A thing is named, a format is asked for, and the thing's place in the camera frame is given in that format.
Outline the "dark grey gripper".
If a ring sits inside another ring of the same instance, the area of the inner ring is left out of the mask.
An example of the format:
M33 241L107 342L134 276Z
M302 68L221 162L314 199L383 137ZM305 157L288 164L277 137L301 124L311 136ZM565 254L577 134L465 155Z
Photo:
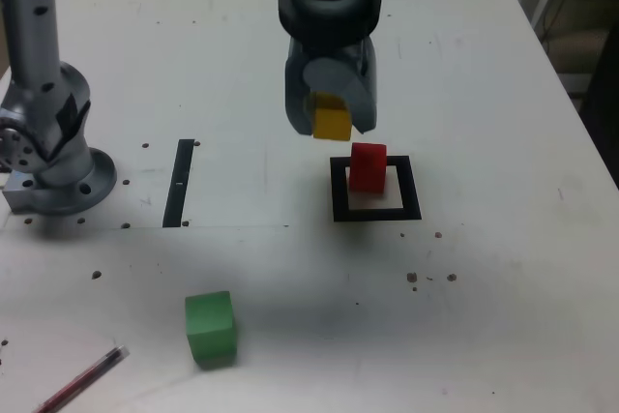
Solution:
M313 127L306 106L308 96L314 122L319 109L345 110L359 133L372 131L376 126L377 97L376 57L371 39L326 47L291 38L284 70L285 112L297 133L310 136Z

